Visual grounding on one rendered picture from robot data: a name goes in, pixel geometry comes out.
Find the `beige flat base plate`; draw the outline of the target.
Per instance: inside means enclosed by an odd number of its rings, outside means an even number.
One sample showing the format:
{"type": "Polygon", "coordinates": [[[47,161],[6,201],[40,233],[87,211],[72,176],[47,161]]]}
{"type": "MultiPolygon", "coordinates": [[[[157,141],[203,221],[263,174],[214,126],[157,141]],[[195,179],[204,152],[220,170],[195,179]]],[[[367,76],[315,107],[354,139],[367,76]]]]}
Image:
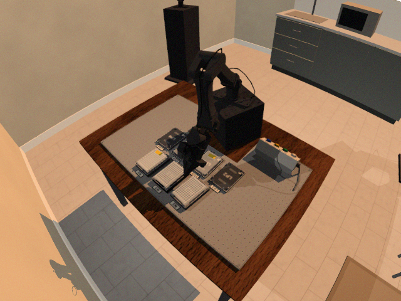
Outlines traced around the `beige flat base plate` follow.
{"type": "Polygon", "coordinates": [[[299,183],[293,190],[298,182],[298,168],[291,175],[287,174],[255,154],[256,145],[238,163],[208,145],[205,152],[210,150],[224,161],[206,178],[198,174],[198,179],[205,185],[210,187],[213,183],[209,179],[228,162],[246,173],[226,193],[213,184],[221,190],[219,193],[210,188],[185,210],[170,193],[192,175],[189,174],[168,193],[152,180],[154,175],[173,162],[171,158],[174,155],[171,152],[180,143],[171,150],[161,145],[164,148],[162,152],[170,161],[150,177],[135,163],[160,145],[156,140],[173,127],[188,134],[197,125],[197,113],[198,104],[176,95],[108,136],[101,144],[186,227],[240,270],[287,210],[312,169],[299,162],[299,183]],[[137,170],[144,176],[139,177],[135,173],[137,170]],[[152,188],[155,185],[162,190],[160,194],[152,188]],[[180,206],[178,210],[170,204],[173,200],[180,206]]]}

